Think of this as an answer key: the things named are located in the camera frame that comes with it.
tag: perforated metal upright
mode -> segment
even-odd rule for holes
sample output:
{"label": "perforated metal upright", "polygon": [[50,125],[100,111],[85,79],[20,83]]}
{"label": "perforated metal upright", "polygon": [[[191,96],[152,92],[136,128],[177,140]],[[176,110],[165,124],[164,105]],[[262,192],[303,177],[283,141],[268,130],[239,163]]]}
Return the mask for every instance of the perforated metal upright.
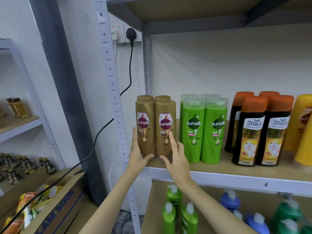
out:
{"label": "perforated metal upright", "polygon": [[[110,23],[108,20],[107,4],[106,0],[93,0],[93,4],[96,14],[97,27],[99,31],[99,39],[101,43],[105,73],[110,91],[114,123],[115,127],[117,128],[118,145],[122,157],[123,170],[125,171],[129,160],[129,153],[120,100],[116,64],[114,61],[113,43],[111,38]],[[135,234],[141,234],[137,205],[135,202],[135,190],[133,185],[128,191],[128,199],[131,207]]]}

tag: shelf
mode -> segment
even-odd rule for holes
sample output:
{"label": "shelf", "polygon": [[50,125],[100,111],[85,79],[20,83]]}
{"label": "shelf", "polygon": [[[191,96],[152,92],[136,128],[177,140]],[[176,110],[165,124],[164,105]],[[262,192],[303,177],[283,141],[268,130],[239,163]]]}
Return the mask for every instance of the shelf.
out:
{"label": "shelf", "polygon": [[[162,181],[153,181],[152,188],[150,191],[149,200],[146,207],[146,212],[144,216],[144,222],[142,225],[141,233],[142,234],[159,234],[162,233],[162,209],[166,203],[166,190],[167,185],[170,185],[170,182]],[[219,201],[223,189],[212,188],[212,187],[202,187],[202,189],[207,192],[215,200]],[[236,191],[237,196],[240,198],[241,208],[240,212],[243,215],[243,218],[247,213],[259,212],[265,217],[265,222],[268,224],[272,219],[273,214],[280,202],[284,200],[282,196],[275,194],[263,194],[255,192],[246,192],[246,191]],[[308,219],[312,218],[312,211],[310,209],[312,205],[312,199],[306,197],[294,197],[298,201],[302,212],[306,215]],[[184,195],[183,204],[187,204],[189,199]],[[215,233],[212,227],[209,225],[208,221],[201,214],[201,212],[195,206],[195,210],[198,214],[198,234],[206,233]],[[180,227],[177,226],[176,233],[179,232]]]}
{"label": "shelf", "polygon": [[10,49],[6,39],[0,38],[0,50]]}
{"label": "shelf", "polygon": [[109,12],[147,35],[240,28],[246,26],[246,18],[252,22],[247,27],[312,22],[312,0],[269,0],[259,6],[262,1],[107,0],[107,4]]}
{"label": "shelf", "polygon": [[[228,123],[226,123],[223,147],[226,142]],[[312,173],[295,168],[293,158],[283,151],[280,164],[276,167],[243,167],[234,165],[232,154],[221,151],[218,164],[203,162],[190,163],[192,178],[200,185],[259,191],[267,193],[286,192],[312,197]],[[166,166],[158,157],[149,161],[141,173],[142,177],[171,181]]]}
{"label": "shelf", "polygon": [[42,122],[38,116],[31,116],[25,119],[18,119],[14,116],[0,118],[0,142],[30,130],[41,125]]}

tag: green sunsilk bottle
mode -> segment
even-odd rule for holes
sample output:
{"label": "green sunsilk bottle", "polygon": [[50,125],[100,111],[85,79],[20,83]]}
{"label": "green sunsilk bottle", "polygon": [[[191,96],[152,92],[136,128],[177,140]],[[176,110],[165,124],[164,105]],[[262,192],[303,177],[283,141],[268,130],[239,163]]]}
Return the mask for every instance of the green sunsilk bottle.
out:
{"label": "green sunsilk bottle", "polygon": [[183,133],[182,133],[182,123],[183,123],[183,100],[186,99],[186,98],[199,98],[199,94],[181,94],[180,95],[180,139],[179,141],[181,143],[183,143],[182,141],[182,136],[183,136]]}
{"label": "green sunsilk bottle", "polygon": [[292,219],[298,221],[303,217],[299,204],[293,199],[285,200],[277,207],[272,223],[271,229],[273,232],[277,232],[281,220]]}
{"label": "green sunsilk bottle", "polygon": [[183,101],[184,154],[190,163],[198,163],[204,132],[205,104],[203,98],[188,98]]}
{"label": "green sunsilk bottle", "polygon": [[198,216],[194,210],[194,205],[189,202],[182,208],[182,234],[196,234]]}
{"label": "green sunsilk bottle", "polygon": [[181,217],[181,209],[182,209],[182,192],[178,190],[176,185],[167,186],[169,189],[167,190],[167,202],[172,203],[176,210],[176,219]]}
{"label": "green sunsilk bottle", "polygon": [[290,218],[281,220],[276,234],[299,234],[298,224]]}
{"label": "green sunsilk bottle", "polygon": [[304,225],[301,228],[300,234],[312,234],[312,227],[310,227],[309,225]]}
{"label": "green sunsilk bottle", "polygon": [[166,203],[163,208],[163,234],[175,234],[175,209],[172,203]]}
{"label": "green sunsilk bottle", "polygon": [[220,161],[228,103],[227,98],[206,99],[201,152],[201,160],[204,163]]}

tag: cardboard box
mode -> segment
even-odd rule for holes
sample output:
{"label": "cardboard box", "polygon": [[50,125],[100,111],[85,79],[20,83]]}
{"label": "cardboard box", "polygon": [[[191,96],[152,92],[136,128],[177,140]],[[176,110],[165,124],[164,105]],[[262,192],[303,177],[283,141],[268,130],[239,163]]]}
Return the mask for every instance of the cardboard box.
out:
{"label": "cardboard box", "polygon": [[98,207],[94,203],[87,200],[73,220],[72,224],[69,226],[66,234],[78,234],[96,212],[97,208]]}
{"label": "cardboard box", "polygon": [[[42,184],[51,184],[67,171],[68,169],[58,171],[50,176],[44,168],[40,168],[0,197],[1,227],[8,216],[15,215],[21,194],[36,191]],[[59,184],[64,186],[63,189],[45,206],[22,234],[65,233],[85,202],[85,195],[80,184],[84,173],[79,172],[81,168],[76,168],[60,181]]]}

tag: yellow bottle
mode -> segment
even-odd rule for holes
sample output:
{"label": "yellow bottle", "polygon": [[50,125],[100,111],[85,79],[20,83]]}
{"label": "yellow bottle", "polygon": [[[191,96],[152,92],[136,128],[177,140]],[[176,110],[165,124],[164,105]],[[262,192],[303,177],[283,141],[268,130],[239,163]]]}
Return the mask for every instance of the yellow bottle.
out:
{"label": "yellow bottle", "polygon": [[302,135],[312,112],[312,94],[301,94],[296,98],[286,130],[284,150],[297,152]]}
{"label": "yellow bottle", "polygon": [[310,166],[312,168],[312,120],[309,120],[305,132],[302,136],[300,146],[294,160],[301,165]]}

